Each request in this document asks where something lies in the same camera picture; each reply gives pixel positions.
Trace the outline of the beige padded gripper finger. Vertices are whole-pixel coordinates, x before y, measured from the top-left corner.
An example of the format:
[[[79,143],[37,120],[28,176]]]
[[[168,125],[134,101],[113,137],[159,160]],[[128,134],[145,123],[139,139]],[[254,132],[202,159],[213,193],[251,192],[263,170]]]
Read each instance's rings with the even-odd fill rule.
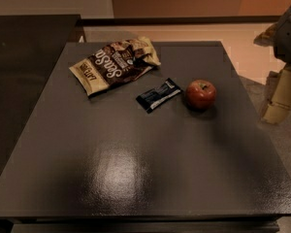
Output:
[[[279,72],[271,71],[267,77],[261,118],[267,123],[279,124],[290,112],[291,64],[286,64]]]

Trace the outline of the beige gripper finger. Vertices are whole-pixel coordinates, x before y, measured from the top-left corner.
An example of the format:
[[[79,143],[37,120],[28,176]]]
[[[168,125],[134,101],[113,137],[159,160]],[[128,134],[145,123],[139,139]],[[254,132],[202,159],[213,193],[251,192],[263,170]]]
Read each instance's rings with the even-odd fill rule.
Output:
[[[275,33],[277,30],[277,24],[270,25],[265,31],[255,37],[253,43],[261,47],[272,47],[275,41]]]

